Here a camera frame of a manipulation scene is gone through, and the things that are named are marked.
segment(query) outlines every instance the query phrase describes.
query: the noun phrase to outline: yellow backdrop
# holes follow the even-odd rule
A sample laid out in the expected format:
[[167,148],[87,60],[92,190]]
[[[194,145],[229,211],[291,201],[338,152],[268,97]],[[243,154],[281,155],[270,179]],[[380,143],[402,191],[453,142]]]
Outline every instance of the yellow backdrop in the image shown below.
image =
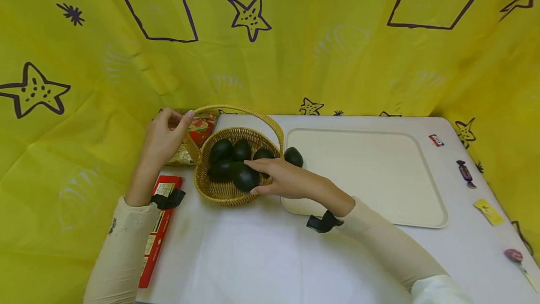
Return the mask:
[[540,0],[1,2],[6,303],[81,300],[163,106],[443,116],[540,249]]

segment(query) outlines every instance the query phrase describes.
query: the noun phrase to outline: black egg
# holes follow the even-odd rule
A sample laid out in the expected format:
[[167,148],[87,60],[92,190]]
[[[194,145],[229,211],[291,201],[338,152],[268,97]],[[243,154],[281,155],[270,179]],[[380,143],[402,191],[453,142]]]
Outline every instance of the black egg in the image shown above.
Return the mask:
[[271,151],[267,150],[266,148],[261,148],[258,151],[255,152],[255,155],[253,155],[254,160],[258,159],[274,159],[274,154],[272,154]]
[[234,186],[242,193],[249,193],[253,188],[261,184],[259,172],[249,168],[242,162],[233,164],[232,177]]
[[212,182],[229,182],[232,180],[231,159],[224,159],[214,163],[208,169],[208,177]]
[[285,161],[287,161],[290,164],[295,165],[297,167],[302,168],[302,166],[303,166],[302,155],[294,147],[287,148],[287,150],[284,153],[284,159],[285,159]]
[[251,160],[251,146],[249,142],[242,138],[234,144],[232,150],[233,161],[243,162],[244,160]]
[[227,138],[223,138],[216,143],[214,143],[212,149],[210,150],[210,164],[216,163],[221,159],[231,158],[233,150],[233,144]]

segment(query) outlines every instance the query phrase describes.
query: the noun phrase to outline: tabletop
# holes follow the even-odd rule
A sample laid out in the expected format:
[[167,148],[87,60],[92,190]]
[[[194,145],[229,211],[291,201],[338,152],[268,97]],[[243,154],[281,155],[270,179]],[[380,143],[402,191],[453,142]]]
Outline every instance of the tabletop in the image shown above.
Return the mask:
[[[517,248],[523,265],[540,285],[540,269],[505,216],[493,193],[456,136],[441,118],[370,116],[271,116],[285,136],[298,127],[400,130],[415,136],[430,167],[449,223],[442,229],[399,226],[447,270],[476,304],[538,303],[521,271],[503,252]],[[277,143],[270,127],[251,115],[222,115],[216,130],[248,127]],[[439,150],[423,137],[437,134]],[[468,162],[477,188],[466,187],[456,165]],[[283,208],[278,197],[259,197],[248,205],[225,208],[203,199],[193,169],[165,167],[162,175],[185,178],[186,197],[175,209],[148,289],[137,301],[151,304],[327,304],[410,303],[408,293],[361,244],[334,229],[318,234],[307,217]],[[486,199],[503,217],[493,227],[473,207]]]

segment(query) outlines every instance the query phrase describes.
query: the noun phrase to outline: basket handle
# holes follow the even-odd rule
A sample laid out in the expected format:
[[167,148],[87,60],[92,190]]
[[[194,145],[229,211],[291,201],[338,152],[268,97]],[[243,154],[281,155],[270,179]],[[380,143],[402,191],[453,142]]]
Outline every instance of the basket handle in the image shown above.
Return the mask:
[[[206,107],[201,107],[201,108],[195,109],[195,114],[197,115],[198,113],[212,111],[214,109],[220,109],[220,108],[234,109],[235,111],[245,112],[263,120],[263,122],[269,125],[270,128],[274,131],[274,133],[276,133],[277,138],[278,138],[277,141],[279,142],[279,155],[281,158],[283,158],[283,138],[284,138],[283,129],[281,129],[278,123],[275,122],[274,119],[270,118],[269,116],[260,112],[253,111],[252,109],[249,109],[249,108],[237,107],[237,106],[232,106],[232,105],[210,105]],[[193,161],[196,163],[199,163],[201,150],[193,142],[191,137],[189,137],[188,133],[186,133],[186,135],[184,136],[184,144],[186,146],[187,151],[189,152],[189,155],[191,155],[191,158],[193,159]]]

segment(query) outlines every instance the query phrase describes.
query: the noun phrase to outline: person's left hand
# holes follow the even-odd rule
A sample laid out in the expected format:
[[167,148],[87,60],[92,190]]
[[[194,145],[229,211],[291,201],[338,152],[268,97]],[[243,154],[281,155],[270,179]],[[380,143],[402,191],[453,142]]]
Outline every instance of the person's left hand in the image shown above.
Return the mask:
[[173,109],[163,109],[146,127],[139,164],[156,169],[166,165],[180,148],[194,115],[193,111],[182,116]]
[[124,197],[127,205],[142,207],[150,204],[152,187],[159,171],[171,160],[193,120],[193,111],[182,116],[166,108],[146,127],[139,163],[131,176],[128,192]]

